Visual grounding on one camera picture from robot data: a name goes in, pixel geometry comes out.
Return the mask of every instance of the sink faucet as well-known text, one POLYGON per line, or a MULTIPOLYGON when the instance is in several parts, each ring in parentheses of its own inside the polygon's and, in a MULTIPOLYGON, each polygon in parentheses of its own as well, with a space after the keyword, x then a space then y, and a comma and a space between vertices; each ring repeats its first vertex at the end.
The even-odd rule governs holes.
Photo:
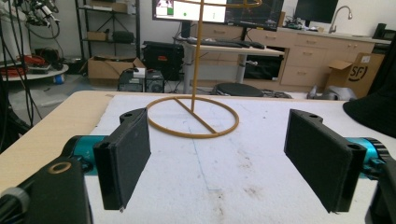
POLYGON ((335 12, 334 18, 332 18, 332 26, 330 27, 329 34, 335 32, 337 30, 337 26, 336 25, 334 26, 334 22, 335 22, 335 19, 337 19, 338 12, 344 7, 346 7, 349 10, 349 14, 348 14, 347 18, 349 20, 352 20, 352 10, 350 10, 350 7, 348 7, 348 6, 339 7, 337 9, 337 11, 335 12))

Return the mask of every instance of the white wall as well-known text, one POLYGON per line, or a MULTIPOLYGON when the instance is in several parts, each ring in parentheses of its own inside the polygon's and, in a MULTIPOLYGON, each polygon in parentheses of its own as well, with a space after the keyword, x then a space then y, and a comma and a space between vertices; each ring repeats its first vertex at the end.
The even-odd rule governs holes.
MULTIPOLYGON (((297 4, 297 0, 285 0, 283 10, 291 16, 297 4)), ((75 1, 56 1, 60 13, 55 17, 61 20, 61 35, 58 37, 60 45, 64 49, 65 56, 79 56, 80 46, 78 40, 78 24, 76 17, 75 1)), ((153 21, 151 19, 151 0, 140 0, 141 5, 141 43, 143 41, 157 41, 171 43, 179 27, 179 22, 153 21)), ((394 0, 339 0, 337 8, 347 5, 351 7, 354 18, 347 19, 347 10, 342 9, 337 17, 337 33, 352 35, 373 35, 378 23, 386 23, 387 29, 396 30, 396 4, 394 0)), ((311 25, 319 25, 329 30, 330 24, 311 22, 311 25)), ((53 40, 42 40, 33 37, 32 48, 52 47, 58 48, 53 40)))

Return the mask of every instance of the desk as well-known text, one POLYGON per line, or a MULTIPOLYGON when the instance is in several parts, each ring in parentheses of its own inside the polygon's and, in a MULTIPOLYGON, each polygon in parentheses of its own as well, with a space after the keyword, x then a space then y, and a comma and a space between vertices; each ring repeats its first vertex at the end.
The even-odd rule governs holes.
MULTIPOLYGON (((194 63, 193 58, 195 55, 196 45, 191 45, 188 43, 183 43, 183 47, 185 50, 184 57, 184 88, 183 93, 189 93, 190 91, 190 81, 194 76, 194 63)), ((274 50, 274 49, 254 49, 250 47, 246 48, 226 48, 226 47, 215 47, 208 45, 201 45, 200 50, 204 51, 212 51, 212 52, 222 52, 222 53, 234 53, 238 54, 238 71, 236 75, 236 82, 242 83, 245 74, 245 67, 247 62, 248 55, 261 55, 261 56, 274 56, 278 57, 283 55, 284 52, 274 50)))
MULTIPOLYGON (((0 155, 0 191, 18 185, 58 157, 70 137, 110 134, 119 124, 120 111, 165 95, 73 94, 0 155)), ((205 97, 231 106, 240 116, 237 129, 219 138, 197 140, 150 127, 152 154, 122 214, 103 210, 97 177, 86 177, 94 223, 364 223, 376 182, 360 179, 349 213, 327 214, 283 152, 289 109, 323 117, 323 123, 342 136, 376 138, 393 158, 395 138, 359 125, 343 112, 343 102, 205 97)), ((168 117, 173 108, 164 107, 168 109, 156 108, 149 115, 171 124, 189 123, 185 115, 168 117)), ((214 111, 196 106, 196 112, 201 109, 209 115, 214 111)), ((226 126, 227 117, 217 122, 226 126)))

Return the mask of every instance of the wooden cabinet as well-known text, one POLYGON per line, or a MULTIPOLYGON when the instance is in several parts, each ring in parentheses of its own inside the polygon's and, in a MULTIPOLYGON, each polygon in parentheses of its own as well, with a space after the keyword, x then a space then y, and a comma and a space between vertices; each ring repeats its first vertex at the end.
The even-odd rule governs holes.
POLYGON ((374 43, 318 35, 297 34, 289 50, 281 85, 323 88, 335 60, 354 62, 360 52, 372 52, 374 43))
MULTIPOLYGON (((239 39, 241 27, 204 24, 203 38, 239 39)), ((323 89, 331 72, 328 64, 335 60, 354 62, 358 53, 373 51, 374 41, 359 40, 351 36, 327 35, 286 29, 277 32, 247 29, 245 40, 267 47, 285 49, 284 60, 279 69, 278 81, 248 79, 244 83, 260 89, 274 91, 310 91, 314 85, 323 89)), ((236 55, 205 53, 206 64, 236 61, 236 55)))

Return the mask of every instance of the computer monitor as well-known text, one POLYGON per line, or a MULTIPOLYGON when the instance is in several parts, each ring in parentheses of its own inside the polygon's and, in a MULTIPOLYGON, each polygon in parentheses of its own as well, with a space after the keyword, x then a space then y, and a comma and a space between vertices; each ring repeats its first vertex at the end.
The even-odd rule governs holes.
POLYGON ((304 20, 306 27, 311 21, 332 23, 337 4, 338 0, 298 0, 294 18, 304 20))
MULTIPOLYGON (((244 0, 228 0, 242 4, 244 0)), ((225 22, 229 25, 276 31, 284 0, 263 0, 259 7, 227 7, 225 22)))
MULTIPOLYGON (((209 1, 226 4, 227 0, 209 1)), ((200 5, 174 0, 152 0, 152 19, 156 21, 181 21, 181 36, 190 36, 192 21, 199 20, 200 5)), ((224 23, 225 7, 204 6, 203 21, 224 23)))
MULTIPOLYGON (((284 0, 264 0, 258 7, 204 6, 203 22, 276 31, 284 0)), ((244 0, 205 0, 206 3, 243 4, 244 0)), ((182 36, 190 34, 190 22, 199 20, 200 5, 174 0, 152 0, 152 19, 182 21, 182 36)))

